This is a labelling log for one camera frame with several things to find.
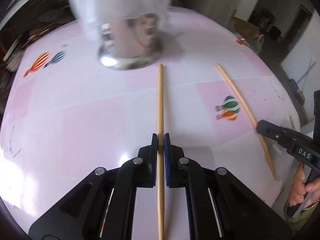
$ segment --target white plastic bag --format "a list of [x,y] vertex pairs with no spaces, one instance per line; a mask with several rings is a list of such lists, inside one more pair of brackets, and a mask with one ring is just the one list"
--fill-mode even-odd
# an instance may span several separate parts
[[136,19],[155,13],[160,25],[166,25],[167,6],[171,0],[69,0],[71,9],[82,22],[87,37],[100,38],[102,24]]

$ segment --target floor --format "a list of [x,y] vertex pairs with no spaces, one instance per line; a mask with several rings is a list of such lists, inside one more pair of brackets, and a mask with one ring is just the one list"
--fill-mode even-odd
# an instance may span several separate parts
[[294,93],[287,82],[289,78],[281,66],[282,60],[289,53],[289,51],[286,49],[288,44],[285,41],[279,44],[278,42],[270,38],[268,34],[264,35],[265,39],[262,46],[262,51],[260,52],[259,56],[275,74],[275,76],[283,85],[284,89],[287,91],[294,107],[297,110],[300,119],[300,126],[304,126],[308,123],[306,112],[303,106],[294,96]]

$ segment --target orange striped sticker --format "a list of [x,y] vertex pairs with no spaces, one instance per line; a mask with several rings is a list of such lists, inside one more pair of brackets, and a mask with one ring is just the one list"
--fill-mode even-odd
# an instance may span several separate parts
[[31,68],[29,68],[25,72],[23,77],[26,77],[30,72],[36,72],[38,69],[40,69],[44,65],[44,63],[48,60],[49,55],[50,55],[49,52],[42,53],[32,64]]

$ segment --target hot air balloon sticker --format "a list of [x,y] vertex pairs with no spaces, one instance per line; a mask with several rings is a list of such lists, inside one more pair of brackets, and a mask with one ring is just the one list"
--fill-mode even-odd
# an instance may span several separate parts
[[44,65],[43,68],[46,68],[51,63],[52,64],[58,63],[60,60],[62,60],[64,58],[65,55],[66,55],[66,52],[64,50],[58,52],[56,55],[53,56],[52,60],[50,60],[47,64]]
[[42,53],[36,60],[35,62],[32,64],[31,68],[29,68],[25,74],[23,75],[23,77],[26,77],[30,72],[36,72],[38,69],[40,69],[44,63],[47,61],[47,59],[49,58],[49,52],[44,52]]
[[230,121],[234,121],[237,119],[237,113],[240,111],[240,106],[233,96],[227,96],[224,99],[223,104],[221,106],[216,106],[215,109],[217,112],[223,110],[222,114],[216,116],[217,120],[226,118]]

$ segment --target sticker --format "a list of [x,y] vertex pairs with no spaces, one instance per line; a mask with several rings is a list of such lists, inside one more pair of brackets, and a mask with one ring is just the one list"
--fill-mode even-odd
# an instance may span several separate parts
[[66,55],[66,52],[64,50],[58,52],[56,55],[53,56],[52,60],[50,60],[47,64],[44,65],[43,68],[46,68],[50,64],[58,63],[60,60],[64,58],[65,55]]
[[216,116],[217,120],[226,118],[230,121],[235,121],[237,119],[237,113],[240,111],[240,106],[233,96],[227,96],[223,104],[216,106],[215,109],[217,112],[223,110],[222,114]]
[[248,44],[246,44],[244,41],[241,41],[241,39],[237,39],[237,42],[240,44],[240,45],[245,45],[247,46],[248,48],[250,48],[250,46]]
[[47,61],[47,59],[49,58],[49,52],[44,52],[42,53],[37,59],[36,61],[32,64],[31,68],[29,68],[25,74],[23,75],[23,77],[26,77],[30,72],[36,72],[38,69],[40,69],[44,63]]
[[292,114],[289,114],[289,119],[290,119],[290,124],[291,124],[292,130],[296,131],[296,126],[294,125],[294,120],[293,120]]

